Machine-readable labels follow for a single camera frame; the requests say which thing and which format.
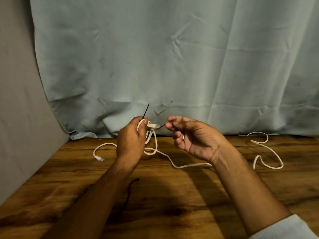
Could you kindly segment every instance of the table surface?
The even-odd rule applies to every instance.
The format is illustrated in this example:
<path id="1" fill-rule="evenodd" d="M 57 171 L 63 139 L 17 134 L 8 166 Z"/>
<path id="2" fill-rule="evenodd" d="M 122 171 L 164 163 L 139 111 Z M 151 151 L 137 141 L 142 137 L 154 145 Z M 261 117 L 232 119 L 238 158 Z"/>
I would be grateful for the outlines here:
<path id="1" fill-rule="evenodd" d="M 227 139 L 252 164 L 256 155 L 278 166 L 267 148 L 250 142 L 252 136 Z M 253 136 L 263 141 L 263 136 Z M 115 139 L 82 139 L 63 145 L 0 207 L 0 238 L 39 238 L 113 163 L 115 147 L 93 149 Z M 275 196 L 305 220 L 319 235 L 319 142 L 300 136 L 270 136 L 267 144 L 284 162 L 280 170 L 257 163 L 256 171 Z M 154 140 L 148 144 L 154 147 Z M 176 165 L 199 160 L 173 146 L 172 138 L 158 138 L 158 149 Z M 126 209 L 120 213 L 127 197 Z M 225 190 L 210 168 L 174 169 L 156 153 L 144 155 L 123 187 L 101 238 L 246 238 Z"/>

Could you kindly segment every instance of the black cable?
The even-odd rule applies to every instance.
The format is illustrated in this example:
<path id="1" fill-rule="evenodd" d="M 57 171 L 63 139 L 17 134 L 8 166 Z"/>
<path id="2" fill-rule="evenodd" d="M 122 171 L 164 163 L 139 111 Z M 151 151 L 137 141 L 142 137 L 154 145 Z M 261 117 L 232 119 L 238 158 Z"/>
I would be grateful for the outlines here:
<path id="1" fill-rule="evenodd" d="M 135 181 L 139 181 L 139 178 L 134 179 L 132 182 L 130 182 L 129 187 L 127 188 L 127 198 L 126 198 L 126 201 L 124 202 L 122 208 L 120 209 L 120 213 L 122 213 L 125 210 L 127 204 L 129 203 L 129 198 L 130 198 L 130 195 L 131 195 L 130 187 Z"/>

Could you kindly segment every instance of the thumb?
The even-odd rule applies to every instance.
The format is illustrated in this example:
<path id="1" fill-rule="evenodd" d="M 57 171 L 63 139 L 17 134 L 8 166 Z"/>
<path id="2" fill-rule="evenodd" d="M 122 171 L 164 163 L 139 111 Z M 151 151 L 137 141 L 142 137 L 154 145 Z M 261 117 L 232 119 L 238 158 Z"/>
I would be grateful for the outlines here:
<path id="1" fill-rule="evenodd" d="M 183 121 L 173 122 L 173 126 L 180 131 L 190 131 L 193 132 L 199 128 L 199 121 Z"/>
<path id="2" fill-rule="evenodd" d="M 145 119 L 138 128 L 138 137 L 145 140 L 145 134 L 147 129 L 148 119 Z"/>

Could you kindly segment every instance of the white cable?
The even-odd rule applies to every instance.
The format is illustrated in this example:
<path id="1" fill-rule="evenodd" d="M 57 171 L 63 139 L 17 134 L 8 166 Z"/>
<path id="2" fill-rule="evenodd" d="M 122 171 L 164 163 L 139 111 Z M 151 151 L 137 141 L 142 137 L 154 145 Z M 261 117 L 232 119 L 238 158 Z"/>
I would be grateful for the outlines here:
<path id="1" fill-rule="evenodd" d="M 145 119 L 141 120 L 141 121 L 138 123 L 138 128 L 139 128 L 140 124 L 141 124 L 144 120 L 145 120 Z M 201 166 L 201 165 L 208 165 L 208 166 L 212 167 L 212 165 L 211 165 L 210 163 L 207 163 L 207 162 L 193 163 L 193 164 L 187 164 L 187 165 L 182 165 L 182 166 L 176 166 L 176 165 L 173 163 L 173 161 L 171 160 L 171 158 L 170 158 L 167 154 L 162 153 L 162 152 L 160 152 L 160 151 L 157 150 L 157 138 L 156 138 L 156 133 L 155 133 L 154 129 L 152 129 L 152 128 L 157 127 L 157 126 L 154 126 L 154 125 L 155 125 L 155 124 L 152 124 L 150 121 L 148 121 L 148 125 L 147 125 L 148 129 L 147 129 L 147 131 L 146 131 L 145 144 L 147 144 L 147 143 L 149 142 L 149 140 L 151 139 L 151 136 L 154 134 L 154 138 L 155 138 L 155 148 L 145 148 L 145 150 L 153 150 L 152 153 L 148 153 L 148 152 L 146 152 L 146 151 L 144 150 L 144 153 L 145 153 L 145 154 L 147 154 L 147 155 L 153 155 L 153 154 L 155 154 L 156 152 L 158 152 L 158 153 L 160 153 L 160 154 L 166 156 L 166 157 L 169 159 L 169 161 L 171 162 L 171 164 L 173 165 L 173 167 L 174 167 L 175 169 L 183 169 L 183 168 L 186 168 L 186 167 L 195 167 L 195 166 Z M 102 147 L 102 146 L 104 146 L 104 145 L 108 145 L 108 144 L 114 145 L 115 147 L 117 147 L 116 144 L 111 143 L 111 142 L 107 142 L 107 143 L 101 144 L 101 145 L 99 145 L 96 149 L 94 149 L 94 151 L 93 151 L 93 156 L 94 156 L 94 158 L 96 158 L 97 160 L 103 162 L 103 161 L 104 161 L 104 158 L 101 158 L 100 156 L 95 155 L 95 152 L 96 152 L 96 150 L 98 150 L 100 147 Z"/>
<path id="2" fill-rule="evenodd" d="M 268 142 L 268 135 L 267 135 L 266 133 L 264 133 L 264 132 L 251 132 L 251 133 L 249 133 L 247 136 L 249 136 L 250 134 L 253 134 L 253 133 L 262 133 L 262 134 L 264 134 L 264 135 L 267 136 L 267 139 L 266 139 L 265 142 L 257 142 L 257 141 L 254 141 L 254 140 L 250 140 L 250 141 L 251 141 L 252 143 L 254 143 L 254 144 L 263 146 L 263 147 L 265 147 L 265 148 L 268 148 L 270 151 L 272 151 L 272 152 L 277 156 L 277 158 L 278 158 L 278 160 L 279 160 L 279 164 L 280 164 L 280 167 L 277 167 L 277 168 L 271 167 L 271 166 L 269 166 L 269 165 L 266 165 L 266 164 L 263 162 L 263 160 L 262 160 L 262 158 L 261 158 L 260 155 L 257 155 L 257 156 L 255 157 L 255 160 L 254 160 L 254 163 L 253 163 L 253 169 L 255 170 L 256 162 L 257 162 L 258 158 L 260 158 L 261 163 L 262 163 L 263 165 L 265 165 L 267 168 L 270 168 L 270 169 L 282 169 L 282 168 L 284 167 L 284 163 L 282 162 L 282 160 L 281 160 L 281 158 L 278 156 L 278 154 L 277 154 L 274 150 L 272 150 L 271 148 L 269 148 L 269 147 L 267 147 L 266 145 L 263 145 L 263 144 L 262 144 L 262 143 Z"/>

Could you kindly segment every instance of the light blue curtain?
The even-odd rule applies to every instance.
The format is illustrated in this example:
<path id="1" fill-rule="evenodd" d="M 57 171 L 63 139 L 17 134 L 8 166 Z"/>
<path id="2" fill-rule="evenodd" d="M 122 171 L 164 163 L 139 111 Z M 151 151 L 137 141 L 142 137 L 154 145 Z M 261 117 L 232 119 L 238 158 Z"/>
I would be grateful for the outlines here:
<path id="1" fill-rule="evenodd" d="M 43 87 L 73 139 L 116 135 L 148 103 L 161 125 L 179 115 L 224 134 L 319 135 L 319 0 L 31 6 Z"/>

